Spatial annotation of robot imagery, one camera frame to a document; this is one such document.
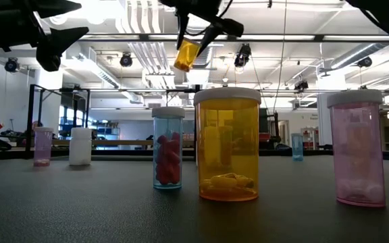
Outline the black table mat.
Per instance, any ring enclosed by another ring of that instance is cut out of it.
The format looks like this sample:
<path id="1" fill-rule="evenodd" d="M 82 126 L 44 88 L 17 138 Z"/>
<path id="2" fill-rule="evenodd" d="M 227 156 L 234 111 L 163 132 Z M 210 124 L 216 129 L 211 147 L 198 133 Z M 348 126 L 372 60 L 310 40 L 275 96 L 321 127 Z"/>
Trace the black table mat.
<path id="1" fill-rule="evenodd" d="M 302 162 L 263 157 L 259 197 L 246 202 L 200 198 L 197 168 L 183 166 L 179 190 L 156 190 L 146 161 L 0 161 L 0 242 L 389 242 L 386 207 L 335 199 L 330 156 Z"/>

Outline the black metal rig frame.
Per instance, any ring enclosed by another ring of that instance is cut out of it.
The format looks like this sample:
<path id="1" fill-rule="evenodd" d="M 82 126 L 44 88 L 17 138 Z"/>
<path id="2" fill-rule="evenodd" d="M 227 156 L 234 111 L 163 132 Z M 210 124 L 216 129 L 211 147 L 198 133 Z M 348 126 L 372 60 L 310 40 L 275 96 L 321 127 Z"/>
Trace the black metal rig frame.
<path id="1" fill-rule="evenodd" d="M 73 91 L 86 91 L 87 92 L 87 100 L 86 104 L 87 106 L 90 105 L 90 94 L 92 92 L 91 89 L 81 89 L 81 88 L 60 88 L 60 89 L 48 89 L 44 88 L 42 86 L 39 86 L 37 84 L 31 84 L 29 88 L 29 97 L 28 97 L 28 115 L 27 115 L 27 129 L 25 136 L 19 136 L 18 138 L 25 138 L 26 143 L 23 150 L 14 150 L 14 148 L 6 149 L 8 148 L 8 145 L 3 145 L 3 142 L 0 142 L 1 148 L 3 146 L 5 150 L 0 150 L 0 160 L 2 159 L 31 159 L 33 158 L 33 152 L 32 151 L 32 143 L 34 142 L 33 136 L 32 136 L 32 118 L 34 115 L 34 93 L 35 88 L 39 88 L 39 102 L 38 102 L 38 123 L 41 122 L 41 116 L 42 116 L 42 106 L 43 106 L 43 93 L 44 92 L 50 92 L 59 96 L 65 96 L 62 94 L 62 92 L 73 92 Z M 165 90 L 166 93 L 168 92 L 198 92 L 200 91 L 197 89 L 175 89 L 175 90 Z M 122 145 L 123 142 L 127 142 L 129 145 L 133 145 L 135 143 L 141 144 L 142 146 L 146 146 L 151 144 L 152 140 L 93 140 L 94 143 L 98 145 L 110 145 L 112 142 L 116 145 Z M 185 157 L 193 157 L 194 160 L 197 158 L 197 139 L 194 138 L 194 141 L 183 141 L 188 142 L 189 145 L 192 144 L 192 148 L 189 150 L 182 151 L 182 156 Z M 267 157 L 267 156 L 291 156 L 292 151 L 291 148 L 286 149 L 279 149 L 279 150 L 267 150 L 266 145 L 269 144 L 268 142 L 259 140 L 259 156 L 261 157 Z M 68 156 L 69 150 L 68 148 L 52 148 L 51 149 L 51 157 L 62 157 L 62 156 Z M 92 156 L 152 156 L 153 151 L 152 150 L 110 150 L 110 151 L 96 151 L 93 150 L 91 153 Z M 304 156 L 320 156 L 320 155 L 333 155 L 332 145 L 327 145 L 327 150 L 312 150 L 312 151 L 303 151 Z M 389 160 L 389 151 L 383 151 L 383 159 Z"/>

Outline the white building column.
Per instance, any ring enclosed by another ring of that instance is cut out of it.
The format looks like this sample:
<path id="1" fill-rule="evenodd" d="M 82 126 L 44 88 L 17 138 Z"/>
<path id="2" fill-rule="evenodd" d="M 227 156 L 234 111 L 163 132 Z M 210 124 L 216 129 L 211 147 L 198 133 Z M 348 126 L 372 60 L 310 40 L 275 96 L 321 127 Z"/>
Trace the white building column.
<path id="1" fill-rule="evenodd" d="M 330 110 L 327 102 L 329 93 L 321 93 L 317 96 L 319 145 L 332 145 L 332 129 L 330 121 Z"/>

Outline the blue pill bottle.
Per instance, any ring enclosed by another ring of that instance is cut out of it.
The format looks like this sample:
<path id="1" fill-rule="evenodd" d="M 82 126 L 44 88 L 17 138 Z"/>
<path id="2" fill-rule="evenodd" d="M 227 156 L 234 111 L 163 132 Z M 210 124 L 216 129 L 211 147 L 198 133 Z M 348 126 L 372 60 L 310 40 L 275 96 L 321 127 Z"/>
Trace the blue pill bottle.
<path id="1" fill-rule="evenodd" d="M 292 160 L 303 161 L 303 136 L 301 134 L 291 134 L 292 140 Z"/>

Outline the silver ventilation duct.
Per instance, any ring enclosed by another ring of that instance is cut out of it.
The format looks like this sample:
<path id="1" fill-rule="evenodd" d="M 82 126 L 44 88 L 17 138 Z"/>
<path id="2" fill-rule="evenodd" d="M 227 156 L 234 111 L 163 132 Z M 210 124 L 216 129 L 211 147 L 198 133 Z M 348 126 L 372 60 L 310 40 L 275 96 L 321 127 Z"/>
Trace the silver ventilation duct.
<path id="1" fill-rule="evenodd" d="M 345 54 L 333 59 L 329 65 L 326 67 L 319 68 L 319 74 L 324 74 L 324 76 L 329 76 L 329 72 L 339 70 L 349 66 L 350 64 L 357 63 L 366 57 L 369 57 L 371 54 L 374 54 L 386 47 L 389 46 L 389 43 L 363 43 Z"/>

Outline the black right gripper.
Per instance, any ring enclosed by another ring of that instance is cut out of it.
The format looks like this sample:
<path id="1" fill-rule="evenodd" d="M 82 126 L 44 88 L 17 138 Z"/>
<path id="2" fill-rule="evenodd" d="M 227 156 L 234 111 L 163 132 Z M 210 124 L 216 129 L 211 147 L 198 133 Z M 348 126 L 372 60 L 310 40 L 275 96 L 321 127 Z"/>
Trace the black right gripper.
<path id="1" fill-rule="evenodd" d="M 182 45 L 188 26 L 189 14 L 204 20 L 212 19 L 201 40 L 201 48 L 197 55 L 200 55 L 221 34 L 241 37 L 244 32 L 244 26 L 240 22 L 229 18 L 216 17 L 222 0 L 159 0 L 159 2 L 168 7 L 175 8 L 175 14 L 178 19 L 177 50 Z"/>

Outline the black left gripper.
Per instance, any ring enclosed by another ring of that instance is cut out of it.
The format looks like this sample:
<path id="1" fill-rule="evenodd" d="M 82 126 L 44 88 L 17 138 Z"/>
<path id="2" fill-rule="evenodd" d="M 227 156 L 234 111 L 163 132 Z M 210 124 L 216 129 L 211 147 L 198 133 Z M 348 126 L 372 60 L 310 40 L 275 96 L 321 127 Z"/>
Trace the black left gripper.
<path id="1" fill-rule="evenodd" d="M 44 34 L 35 12 L 40 18 L 50 18 L 78 10 L 80 3 L 69 0 L 0 0 L 0 48 L 26 43 L 36 47 L 36 60 L 48 72 L 56 72 L 62 54 L 84 36 L 88 27 L 57 30 Z"/>

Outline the pink pill bottle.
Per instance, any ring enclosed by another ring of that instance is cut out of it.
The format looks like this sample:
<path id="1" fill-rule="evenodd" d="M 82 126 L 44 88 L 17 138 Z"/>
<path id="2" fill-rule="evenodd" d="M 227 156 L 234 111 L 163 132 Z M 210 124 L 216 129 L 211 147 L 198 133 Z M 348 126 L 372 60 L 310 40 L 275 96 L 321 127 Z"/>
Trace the pink pill bottle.
<path id="1" fill-rule="evenodd" d="M 382 92 L 348 90 L 327 99 L 330 110 L 336 200 L 360 207 L 385 207 L 380 132 Z"/>
<path id="2" fill-rule="evenodd" d="M 34 162 L 35 167 L 49 166 L 53 141 L 53 128 L 37 127 L 34 131 Z"/>

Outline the large amber pill bottle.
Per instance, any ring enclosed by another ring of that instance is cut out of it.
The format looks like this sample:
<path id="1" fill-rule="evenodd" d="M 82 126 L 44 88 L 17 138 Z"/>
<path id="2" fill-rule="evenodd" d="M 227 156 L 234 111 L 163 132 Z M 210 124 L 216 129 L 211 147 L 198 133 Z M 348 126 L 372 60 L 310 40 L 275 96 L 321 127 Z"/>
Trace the large amber pill bottle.
<path id="1" fill-rule="evenodd" d="M 250 88 L 212 88 L 195 94 L 200 197 L 258 197 L 260 104 L 260 92 Z"/>

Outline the blue bottle with red capsules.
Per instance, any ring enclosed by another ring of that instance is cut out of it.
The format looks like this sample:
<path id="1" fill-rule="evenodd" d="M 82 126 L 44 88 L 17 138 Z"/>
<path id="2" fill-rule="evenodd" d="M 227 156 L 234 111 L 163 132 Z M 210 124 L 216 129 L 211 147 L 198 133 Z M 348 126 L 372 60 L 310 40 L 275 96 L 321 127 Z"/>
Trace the blue bottle with red capsules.
<path id="1" fill-rule="evenodd" d="M 179 107 L 153 108 L 153 187 L 182 187 L 182 122 L 184 110 Z"/>

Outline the long overhead light bar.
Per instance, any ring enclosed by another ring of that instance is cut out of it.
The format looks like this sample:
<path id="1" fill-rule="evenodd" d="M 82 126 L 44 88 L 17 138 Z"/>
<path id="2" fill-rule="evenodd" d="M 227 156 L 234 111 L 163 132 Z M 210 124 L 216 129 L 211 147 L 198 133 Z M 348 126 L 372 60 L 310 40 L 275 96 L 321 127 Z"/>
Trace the long overhead light bar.
<path id="1" fill-rule="evenodd" d="M 177 34 L 87 34 L 85 42 L 176 42 Z M 389 43 L 383 34 L 243 34 L 241 37 L 218 35 L 218 42 L 231 43 Z"/>

